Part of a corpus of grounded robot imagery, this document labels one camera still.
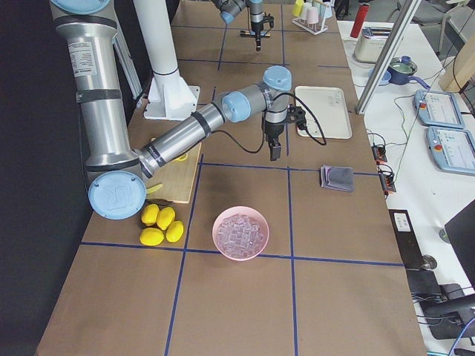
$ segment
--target blue pot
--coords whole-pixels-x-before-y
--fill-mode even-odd
[[[393,58],[387,71],[391,74],[389,83],[404,85],[415,80],[418,82],[424,89],[430,89],[430,85],[418,76],[413,74],[417,71],[417,65],[410,60],[409,56],[403,56],[401,58]]]

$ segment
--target blue joint cap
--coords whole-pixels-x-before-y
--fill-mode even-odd
[[[292,74],[290,70],[280,65],[273,65],[264,72],[263,81],[271,88],[280,91],[289,91],[292,88]]]
[[[221,13],[221,18],[227,24],[230,24],[231,22],[233,22],[235,20],[235,17],[233,15],[231,15],[230,13],[227,13],[226,11],[223,11]]]
[[[239,122],[251,116],[251,104],[247,97],[239,91],[232,91],[223,98],[223,108],[231,113],[230,122]]]
[[[146,189],[143,181],[127,171],[110,171],[98,176],[88,192],[92,209],[102,217],[121,220],[143,206]]]
[[[51,0],[60,9],[77,15],[98,13],[109,4],[110,0]]]

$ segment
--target folded napkin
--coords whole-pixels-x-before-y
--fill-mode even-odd
[[[321,186],[323,188],[335,189],[337,191],[354,191],[353,168],[333,167],[323,165],[321,167]]]

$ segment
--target pink bowl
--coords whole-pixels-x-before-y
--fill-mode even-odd
[[[247,247],[245,248],[240,247],[240,251],[243,252],[242,257],[237,257],[232,253],[226,253],[226,249],[223,247],[221,241],[219,241],[220,238],[217,233],[218,228],[220,227],[223,220],[229,217],[233,217],[234,215],[248,216],[251,221],[254,221],[258,224],[259,233],[263,235],[263,239],[261,239],[261,241],[257,244],[247,244]],[[216,218],[213,224],[212,234],[214,245],[216,246],[217,250],[221,252],[224,256],[234,261],[247,261],[258,256],[266,248],[267,242],[269,241],[269,225],[267,225],[266,219],[262,216],[261,213],[259,213],[259,211],[256,211],[253,208],[249,208],[247,206],[234,206],[232,208],[226,209]]]

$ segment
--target clear ice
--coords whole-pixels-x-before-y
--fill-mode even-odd
[[[232,258],[248,258],[259,253],[266,242],[258,222],[236,214],[224,219],[217,228],[217,247]]]

